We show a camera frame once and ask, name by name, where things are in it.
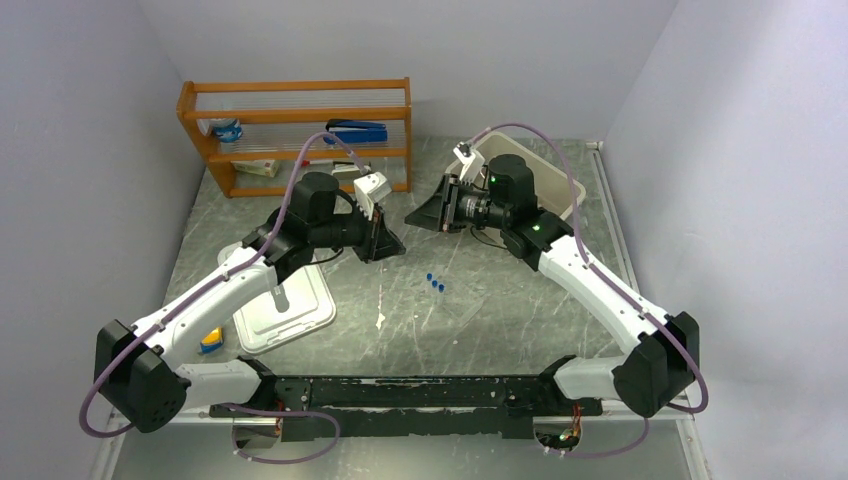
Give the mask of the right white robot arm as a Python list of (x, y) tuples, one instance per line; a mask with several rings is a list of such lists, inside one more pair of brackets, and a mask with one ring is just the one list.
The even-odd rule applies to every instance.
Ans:
[(497, 230), (512, 256), (564, 288), (606, 328), (621, 356), (573, 357), (554, 365), (551, 380), (539, 389), (548, 412), (562, 414), (577, 399), (593, 398), (619, 400), (651, 418), (699, 380), (697, 321), (640, 298), (590, 254), (565, 220), (539, 204), (534, 172), (521, 156), (491, 160), (481, 187), (444, 175), (404, 221), (442, 233)]

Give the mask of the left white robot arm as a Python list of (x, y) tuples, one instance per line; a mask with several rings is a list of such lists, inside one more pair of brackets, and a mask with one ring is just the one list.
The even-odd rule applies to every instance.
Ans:
[(403, 254), (379, 204), (391, 191), (377, 172), (356, 179), (352, 195), (330, 174), (304, 174), (200, 283), (131, 325), (112, 320), (101, 328), (93, 391), (143, 433), (184, 408), (234, 403), (254, 416), (271, 411), (277, 388), (257, 361), (201, 366), (190, 364), (191, 355), (243, 306), (309, 266), (318, 249), (350, 249), (363, 263)]

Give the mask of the white plastic container lid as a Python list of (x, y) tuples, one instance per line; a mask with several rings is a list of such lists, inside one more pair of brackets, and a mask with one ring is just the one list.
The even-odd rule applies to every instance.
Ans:
[(336, 304), (317, 265), (299, 268), (281, 284), (276, 274), (256, 265), (232, 278), (246, 284), (236, 295), (244, 303), (219, 326), (220, 342), (239, 344), (250, 355), (267, 353), (330, 325)]

